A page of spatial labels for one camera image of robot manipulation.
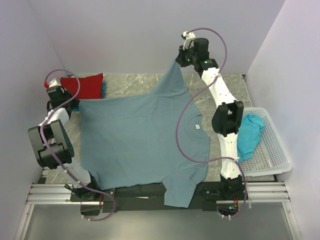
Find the red folded t-shirt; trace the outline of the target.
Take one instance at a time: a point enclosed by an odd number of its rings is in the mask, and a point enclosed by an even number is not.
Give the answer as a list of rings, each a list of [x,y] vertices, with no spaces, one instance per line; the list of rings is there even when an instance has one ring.
[[[61,85],[73,96],[78,90],[78,82],[75,77],[62,77]],[[102,99],[103,74],[80,77],[80,90],[77,95],[79,100]]]

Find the grey-blue t-shirt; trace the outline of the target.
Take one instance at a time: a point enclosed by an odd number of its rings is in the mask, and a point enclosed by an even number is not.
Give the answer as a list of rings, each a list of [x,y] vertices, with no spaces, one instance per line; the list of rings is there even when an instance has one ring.
[[[207,175],[210,137],[173,62],[151,92],[81,100],[80,163],[102,190],[162,183],[187,208]]]

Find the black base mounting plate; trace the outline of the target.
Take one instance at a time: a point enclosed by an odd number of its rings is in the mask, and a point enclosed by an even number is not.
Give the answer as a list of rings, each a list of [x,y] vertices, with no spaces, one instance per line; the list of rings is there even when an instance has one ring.
[[[81,204],[80,212],[84,216],[98,216],[111,211],[160,211],[184,210],[184,207],[169,206],[164,203],[165,187],[161,183],[118,187],[107,189],[104,194],[85,188],[64,185],[71,192],[70,202]],[[201,182],[194,191],[188,210],[221,211],[234,215],[239,210],[239,201],[247,200],[247,185],[227,180]]]

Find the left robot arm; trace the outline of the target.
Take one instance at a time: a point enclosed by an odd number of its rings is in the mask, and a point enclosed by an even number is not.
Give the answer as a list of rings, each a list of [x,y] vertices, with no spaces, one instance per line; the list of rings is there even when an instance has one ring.
[[[75,151],[64,125],[70,120],[79,100],[60,84],[51,84],[46,92],[47,116],[38,126],[28,129],[28,137],[41,167],[59,170],[71,178],[72,186],[65,186],[82,201],[95,201],[100,188],[95,177],[75,160]]]

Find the white perforated plastic basket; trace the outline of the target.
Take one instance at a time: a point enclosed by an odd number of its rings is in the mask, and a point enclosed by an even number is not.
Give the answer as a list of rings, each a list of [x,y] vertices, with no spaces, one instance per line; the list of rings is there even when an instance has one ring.
[[[262,118],[265,128],[253,157],[242,161],[241,168],[247,177],[278,175],[292,170],[292,162],[268,111],[262,107],[246,107],[243,115],[255,114]]]

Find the aluminium frame rail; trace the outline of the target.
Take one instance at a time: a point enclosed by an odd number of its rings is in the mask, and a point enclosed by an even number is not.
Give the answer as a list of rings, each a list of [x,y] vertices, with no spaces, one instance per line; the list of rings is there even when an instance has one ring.
[[[283,182],[248,182],[247,197],[250,203],[290,202]],[[32,184],[26,200],[27,205],[98,205],[98,201],[72,200],[72,193],[63,184]]]

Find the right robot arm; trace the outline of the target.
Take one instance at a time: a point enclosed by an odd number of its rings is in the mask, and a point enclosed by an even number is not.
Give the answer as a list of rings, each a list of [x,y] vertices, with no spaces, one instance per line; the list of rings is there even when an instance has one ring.
[[[237,150],[238,132],[242,122],[244,104],[236,100],[224,82],[215,59],[210,58],[209,40],[193,33],[184,33],[176,62],[180,67],[193,66],[216,104],[211,125],[220,143],[221,171],[219,195],[235,199],[244,190]]]

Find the teal folded t-shirt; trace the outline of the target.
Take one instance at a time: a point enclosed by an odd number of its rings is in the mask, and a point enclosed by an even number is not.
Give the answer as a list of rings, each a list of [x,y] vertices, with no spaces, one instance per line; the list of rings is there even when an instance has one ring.
[[[101,85],[101,98],[105,98],[106,96],[106,88],[107,88],[107,84],[105,81],[102,82],[102,85]]]

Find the crumpled teal t-shirt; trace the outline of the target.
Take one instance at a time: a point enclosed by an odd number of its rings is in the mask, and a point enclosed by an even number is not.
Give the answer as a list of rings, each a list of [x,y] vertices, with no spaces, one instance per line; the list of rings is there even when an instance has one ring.
[[[261,135],[264,129],[265,123],[259,115],[249,113],[242,118],[237,134],[239,163],[253,157],[256,147],[261,142]]]

